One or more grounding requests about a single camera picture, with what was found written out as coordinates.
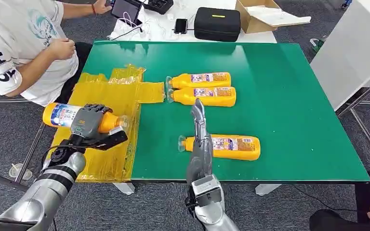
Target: yellow bottle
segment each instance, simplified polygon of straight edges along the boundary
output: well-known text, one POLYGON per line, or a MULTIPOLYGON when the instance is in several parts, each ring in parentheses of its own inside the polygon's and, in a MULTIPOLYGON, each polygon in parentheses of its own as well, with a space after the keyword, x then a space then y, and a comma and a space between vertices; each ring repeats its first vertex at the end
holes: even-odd
MULTIPOLYGON (((178 150, 192 151, 195 137, 180 136, 178 150)), ((213 157, 236 160, 257 160, 260 156, 260 142, 257 137, 237 135, 212 135, 213 157)))
POLYGON ((232 107, 236 102, 236 90, 234 87, 218 87, 169 89, 167 92, 167 99, 170 103, 175 101, 185 105, 193 105, 197 98, 205 106, 232 107))
POLYGON ((199 88, 199 87, 230 87, 228 72, 214 72, 204 74, 181 74, 177 77, 167 76, 167 88, 199 88))
MULTIPOLYGON (((43 111, 43 122, 51 127, 70 127, 78 110, 82 107, 63 103, 51 103, 43 111)), ((128 119, 125 115, 116 116, 106 112, 98 126, 98 132, 108 133, 111 129, 121 126, 126 130, 128 119)))

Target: black cable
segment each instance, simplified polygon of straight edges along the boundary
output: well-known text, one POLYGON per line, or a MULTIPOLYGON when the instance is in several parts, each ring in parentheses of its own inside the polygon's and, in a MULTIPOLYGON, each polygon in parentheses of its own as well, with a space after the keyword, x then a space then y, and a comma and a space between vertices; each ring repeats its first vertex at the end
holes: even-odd
MULTIPOLYGON (((171 29, 171 30, 175 30, 175 29, 171 29)), ((194 30, 194 29, 186 29, 186 30, 194 30)))
POLYGON ((141 29, 141 27, 136 27, 136 28, 130 30, 129 32, 125 33, 125 34, 122 34, 122 35, 120 35, 120 36, 118 36, 116 38, 111 39, 110 41, 116 40, 116 39, 118 39, 118 38, 120 38, 120 37, 122 37, 124 35, 127 35, 127 34, 131 33, 133 30, 136 30, 136 29, 141 29))
POLYGON ((326 205, 324 202, 322 202, 321 200, 319 200, 319 199, 318 199, 318 198, 316 198, 315 196, 312 196, 312 195, 309 195, 309 194, 305 193, 303 190, 301 190, 301 189, 297 188, 297 186, 295 186, 295 185, 293 185, 293 184, 292 184, 292 186, 293 186, 295 189, 297 189, 297 191, 299 191, 299 192, 303 193, 304 195, 306 195, 306 196, 308 196, 308 197, 311 197, 311 198, 313 198, 313 199, 317 200, 317 201, 318 201, 318 202, 320 202, 322 205, 324 205, 325 207, 327 207, 327 208, 329 208, 329 209, 331 209, 331 210, 334 210, 334 211, 350 211, 350 212, 358 212, 358 213, 366 213, 366 212, 368 212, 368 211, 361 211, 361 210, 355 210, 355 209, 349 209, 349 208, 333 208, 333 207, 331 207, 331 206, 326 205))
POLYGON ((56 221, 53 218, 54 231, 57 231, 56 221))
POLYGON ((43 164, 44 164, 44 161, 46 159, 46 155, 47 153, 53 149, 53 148, 93 148, 95 147, 96 145, 90 145, 90 146, 78 146, 78 145, 70 145, 70 144, 65 144, 65 145, 55 145, 55 146, 52 146, 48 149, 46 149, 42 155, 42 159, 40 160, 41 162, 41 167, 43 168, 43 164))
POLYGON ((187 196, 185 198, 185 205, 186 205, 186 208, 188 209, 188 212, 191 214, 191 216, 193 218, 195 218, 196 220, 199 221, 199 223, 202 225, 202 228, 203 228, 203 231, 206 231, 206 227, 205 225, 202 223, 202 221, 200 221, 197 217, 195 217, 195 207, 198 206, 197 203, 195 204, 191 204, 191 200, 189 199, 189 196, 187 196))

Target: robotic arm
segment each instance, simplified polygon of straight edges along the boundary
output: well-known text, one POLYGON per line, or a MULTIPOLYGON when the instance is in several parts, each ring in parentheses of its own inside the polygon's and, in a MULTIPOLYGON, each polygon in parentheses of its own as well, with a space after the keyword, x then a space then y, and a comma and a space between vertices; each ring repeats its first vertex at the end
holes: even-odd
POLYGON ((239 231, 225 213, 224 192, 212 174, 212 138, 206 130, 205 109, 199 99, 191 113, 195 122, 195 141, 186 171, 189 211, 208 231, 239 231))
POLYGON ((85 149, 107 150, 128 139, 122 127, 116 127, 108 134, 98 132, 107 111, 111 109, 104 105, 88 104, 77 112, 70 138, 56 148, 22 198, 0 215, 0 231, 45 231, 50 228, 58 208, 86 166, 85 149))

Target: tablet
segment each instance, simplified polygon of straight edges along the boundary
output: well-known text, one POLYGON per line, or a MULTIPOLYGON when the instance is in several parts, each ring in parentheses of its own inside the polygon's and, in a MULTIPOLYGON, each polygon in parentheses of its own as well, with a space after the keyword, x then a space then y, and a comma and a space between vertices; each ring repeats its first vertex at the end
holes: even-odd
POLYGON ((131 21, 137 24, 138 26, 139 24, 141 24, 137 18, 138 18, 138 13, 140 12, 142 4, 143 3, 140 2, 139 0, 114 0, 113 9, 111 10, 111 15, 113 15, 116 18, 129 19, 127 16, 128 14, 131 18, 131 21))

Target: white t-shirt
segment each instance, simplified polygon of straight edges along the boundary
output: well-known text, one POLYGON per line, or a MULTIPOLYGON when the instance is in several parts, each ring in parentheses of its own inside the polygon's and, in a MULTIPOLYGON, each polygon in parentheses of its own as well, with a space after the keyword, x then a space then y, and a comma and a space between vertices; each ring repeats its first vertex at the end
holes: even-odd
MULTIPOLYGON (((63 4, 53 0, 0 0, 0 95, 17 89, 22 75, 17 67, 32 61, 52 39, 65 38, 60 27, 63 4)), ((21 95, 42 106, 59 97, 64 83, 78 68, 76 52, 56 60, 21 95)))

